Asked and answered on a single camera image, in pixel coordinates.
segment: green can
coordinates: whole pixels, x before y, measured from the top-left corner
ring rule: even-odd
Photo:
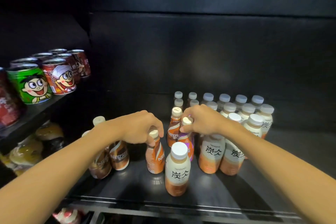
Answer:
[[[38,65],[18,65],[8,68],[7,74],[25,104],[38,104],[51,98],[51,88]]]

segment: person's left arm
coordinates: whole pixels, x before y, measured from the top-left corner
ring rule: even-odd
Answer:
[[[98,124],[0,189],[0,223],[43,224],[97,154],[118,140],[153,141],[148,135],[151,126],[163,137],[162,122],[147,111]]]

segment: white chef hat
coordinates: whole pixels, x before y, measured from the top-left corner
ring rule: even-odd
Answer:
[[[58,79],[62,74],[70,70],[71,67],[69,65],[58,65],[54,68],[51,75]]]

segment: cartoon eye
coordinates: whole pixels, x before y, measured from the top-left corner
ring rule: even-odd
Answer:
[[[43,82],[42,82],[41,79],[38,79],[36,83],[37,83],[38,86],[43,86]]]
[[[36,88],[36,83],[35,82],[30,82],[28,83],[29,88],[35,89]]]

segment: cartoon character with white hat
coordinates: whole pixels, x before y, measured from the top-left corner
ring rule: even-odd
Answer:
[[[65,93],[75,90],[76,84],[69,65],[58,65],[51,76],[55,78],[56,85]]]

